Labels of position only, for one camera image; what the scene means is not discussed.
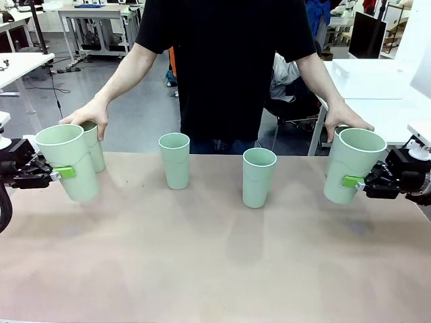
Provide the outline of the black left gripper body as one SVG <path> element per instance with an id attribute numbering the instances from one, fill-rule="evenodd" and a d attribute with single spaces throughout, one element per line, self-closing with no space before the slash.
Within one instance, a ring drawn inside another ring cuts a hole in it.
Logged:
<path id="1" fill-rule="evenodd" d="M 27 139 L 12 139 L 1 149 L 1 183 L 12 188 L 46 188 L 51 167 Z"/>

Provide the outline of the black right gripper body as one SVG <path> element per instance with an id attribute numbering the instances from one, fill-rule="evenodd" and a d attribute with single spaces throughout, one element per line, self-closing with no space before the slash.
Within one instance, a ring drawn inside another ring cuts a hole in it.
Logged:
<path id="1" fill-rule="evenodd" d="M 371 199 L 396 199 L 404 194 L 407 199 L 428 198 L 428 162 L 413 158 L 408 149 L 392 149 L 385 161 L 393 174 L 393 187 L 389 190 L 365 192 Z"/>

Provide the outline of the person's right hand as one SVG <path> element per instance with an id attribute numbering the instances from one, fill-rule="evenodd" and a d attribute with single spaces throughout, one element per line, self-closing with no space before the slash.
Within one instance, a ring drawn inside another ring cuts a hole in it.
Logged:
<path id="1" fill-rule="evenodd" d="M 85 122 L 95 123 L 98 139 L 103 140 L 108 125 L 108 102 L 102 98 L 93 98 L 85 106 L 60 120 L 59 124 L 81 125 Z"/>

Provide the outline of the person's left hand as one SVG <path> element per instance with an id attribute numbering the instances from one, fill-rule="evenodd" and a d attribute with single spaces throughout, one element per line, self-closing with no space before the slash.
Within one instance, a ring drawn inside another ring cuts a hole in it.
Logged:
<path id="1" fill-rule="evenodd" d="M 328 143 L 333 142 L 335 129 L 341 125 L 374 131 L 374 127 L 356 114 L 343 99 L 329 100 L 327 104 L 329 109 L 325 119 L 325 128 Z"/>

